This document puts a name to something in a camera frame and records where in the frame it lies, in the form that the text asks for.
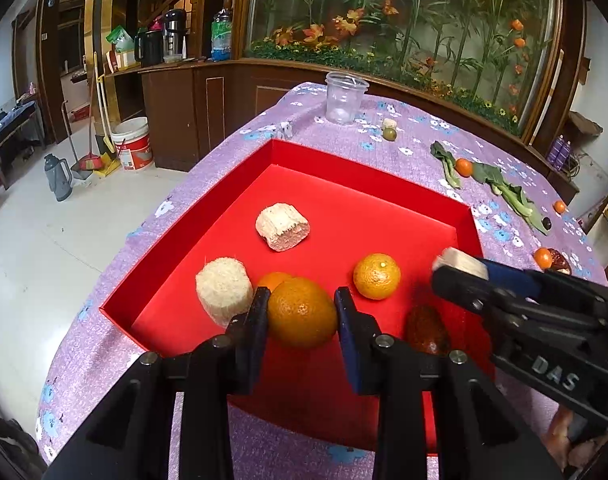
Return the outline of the right hand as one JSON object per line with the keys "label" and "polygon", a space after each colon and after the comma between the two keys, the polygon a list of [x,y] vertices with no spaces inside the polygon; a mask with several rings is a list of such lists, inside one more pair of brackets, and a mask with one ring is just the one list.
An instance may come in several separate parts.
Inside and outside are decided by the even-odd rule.
{"label": "right hand", "polygon": [[584,417],[559,405],[542,441],[560,469],[584,469],[608,442],[608,429],[598,436]]}

